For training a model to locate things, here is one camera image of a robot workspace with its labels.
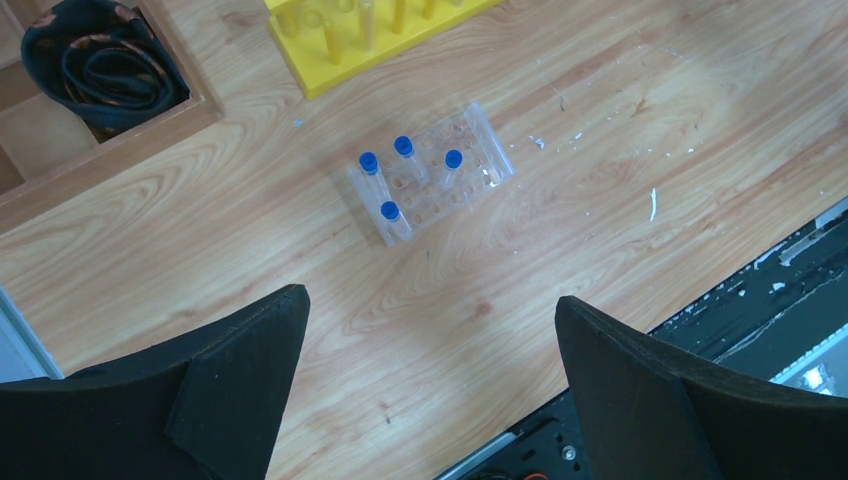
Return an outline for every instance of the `yellow test tube rack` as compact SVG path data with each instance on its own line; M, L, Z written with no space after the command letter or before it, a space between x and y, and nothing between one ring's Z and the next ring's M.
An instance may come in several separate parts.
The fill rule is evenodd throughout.
M501 0L265 0L268 30L315 98Z

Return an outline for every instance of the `rolled fabric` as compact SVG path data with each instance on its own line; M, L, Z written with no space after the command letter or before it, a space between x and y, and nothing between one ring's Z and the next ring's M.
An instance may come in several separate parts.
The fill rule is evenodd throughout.
M189 91L137 12L109 0L64 0L27 29L24 66L36 85L113 136L183 102Z

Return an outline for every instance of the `transparent test tube rack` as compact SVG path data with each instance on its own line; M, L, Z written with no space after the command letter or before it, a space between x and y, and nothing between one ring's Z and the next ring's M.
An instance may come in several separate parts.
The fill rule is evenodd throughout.
M394 138L387 140L386 148L374 150L391 201L400 208L400 213L411 229L407 238L399 237L392 223L383 217L381 201L362 168L348 170L359 198L389 247L397 240L411 240L418 232L515 175L512 163L477 103L471 104L462 113L410 136L410 139L415 147L416 159L428 171L423 180L416 179L411 163L404 161L392 148ZM450 150L459 150L463 162L452 184L445 188L441 179L445 155Z

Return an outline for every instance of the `blue vial cap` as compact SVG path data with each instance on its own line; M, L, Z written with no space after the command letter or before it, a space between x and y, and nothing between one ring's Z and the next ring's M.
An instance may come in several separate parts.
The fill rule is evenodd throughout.
M376 175L377 171L380 170L380 164L377 162L377 155L374 155L372 152L365 152L359 156L359 166L361 166L362 170L364 170L368 175Z
M386 217L386 220L394 221L397 220L400 216L400 209L397 208L397 203L395 202L386 202L380 207L380 213Z
M456 170L462 165L462 152L459 150L451 150L445 155L445 166L451 170Z
M395 140L395 150L404 157L412 156L413 152L415 152L415 148L412 146L412 140L405 135L401 135Z

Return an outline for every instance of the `wooden box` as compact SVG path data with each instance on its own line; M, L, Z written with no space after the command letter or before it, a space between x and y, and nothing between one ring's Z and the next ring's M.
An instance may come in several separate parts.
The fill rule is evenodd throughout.
M135 3L191 93L171 110L100 141L85 122L35 86L20 60L23 32L42 8L36 0L0 0L0 234L220 118L162 5L157 0Z

